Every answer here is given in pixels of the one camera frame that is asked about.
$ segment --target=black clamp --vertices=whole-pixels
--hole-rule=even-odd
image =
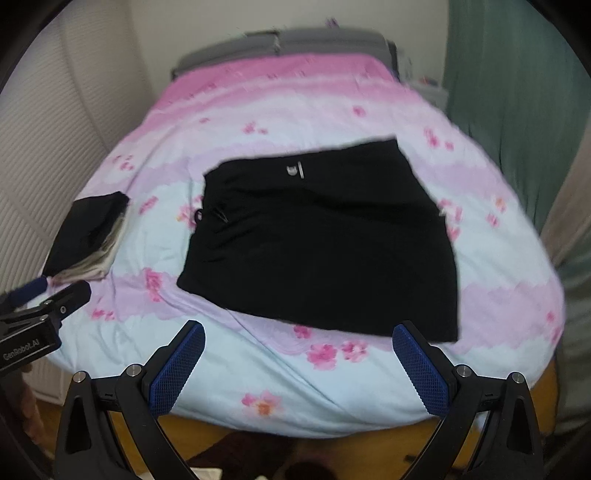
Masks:
[[[15,302],[15,297],[3,295],[3,308],[18,307],[20,301]],[[90,286],[79,281],[38,307],[0,316],[0,377],[57,350],[62,321],[89,300]]]
[[[452,365],[411,322],[394,329],[392,345],[427,411],[441,417],[404,480],[443,480],[451,470],[474,418],[489,412],[466,480],[541,480],[543,453],[538,421],[525,377],[480,377],[467,365]]]
[[[93,379],[74,374],[61,413],[54,476],[56,480],[131,480],[109,411],[123,414],[129,432],[156,480],[195,480],[158,424],[169,413],[205,348],[205,331],[187,322],[169,345],[145,365],[128,366],[118,377]]]

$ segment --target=blue gripper pad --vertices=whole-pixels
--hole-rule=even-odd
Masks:
[[[427,411],[437,417],[447,415],[450,406],[447,383],[402,324],[394,328],[392,347]]]
[[[154,417],[166,415],[172,410],[189,375],[205,349],[205,330],[199,322],[191,321],[185,325],[177,336],[170,342],[167,349],[178,342],[179,336],[184,335],[180,344],[168,357],[162,370],[150,384],[148,405]]]

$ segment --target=wooden floor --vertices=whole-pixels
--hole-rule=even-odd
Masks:
[[[557,387],[554,363],[546,369],[542,379],[532,390],[540,430],[550,433],[554,429]],[[60,409],[40,402],[47,439],[44,446],[54,451],[59,425]],[[121,443],[136,473],[145,472],[142,461],[120,414],[113,415]],[[160,417],[160,424],[181,456],[188,459],[216,443],[230,430],[200,421],[182,419],[173,415]],[[320,459],[331,467],[339,480],[365,480],[369,478],[400,478],[408,468],[405,455],[416,455],[432,434],[436,421],[424,421],[408,427],[379,432],[367,432],[331,440],[300,440],[297,458]],[[478,435],[471,432],[456,461],[466,465],[475,447]]]

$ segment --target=white wall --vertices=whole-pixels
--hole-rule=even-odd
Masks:
[[[148,75],[159,94],[177,60],[245,31],[315,27],[335,17],[403,48],[414,77],[443,76],[449,0],[129,0]]]

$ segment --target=bed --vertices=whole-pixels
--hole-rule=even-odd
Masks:
[[[460,339],[440,347],[478,374],[517,370],[535,384],[564,323],[562,288],[538,235],[482,149],[364,54],[235,60],[172,83],[79,194],[120,190],[131,216],[109,275],[91,283],[90,303],[64,323],[51,360],[118,375],[196,319],[207,344],[177,414],[317,438],[426,419],[389,338],[231,312],[176,286],[205,172],[231,158],[391,137],[445,215],[456,255]]]

